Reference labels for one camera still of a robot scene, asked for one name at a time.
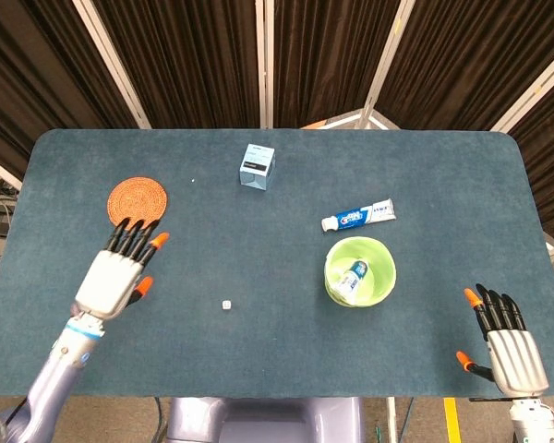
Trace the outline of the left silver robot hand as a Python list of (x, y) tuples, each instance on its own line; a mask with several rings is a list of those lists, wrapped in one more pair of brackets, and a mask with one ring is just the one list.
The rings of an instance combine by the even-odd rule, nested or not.
[(166, 232), (155, 233), (159, 223), (124, 218), (115, 226), (79, 286), (72, 317), (88, 314), (109, 320), (147, 293), (151, 280), (143, 271), (169, 238)]

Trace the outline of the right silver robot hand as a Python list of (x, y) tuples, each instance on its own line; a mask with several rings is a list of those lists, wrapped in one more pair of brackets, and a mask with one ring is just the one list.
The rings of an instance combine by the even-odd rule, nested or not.
[(488, 349), (490, 366), (476, 363), (463, 351), (455, 356), (462, 369), (494, 383), (509, 398), (534, 398), (548, 390), (548, 376), (536, 341), (517, 303), (478, 283), (464, 289)]

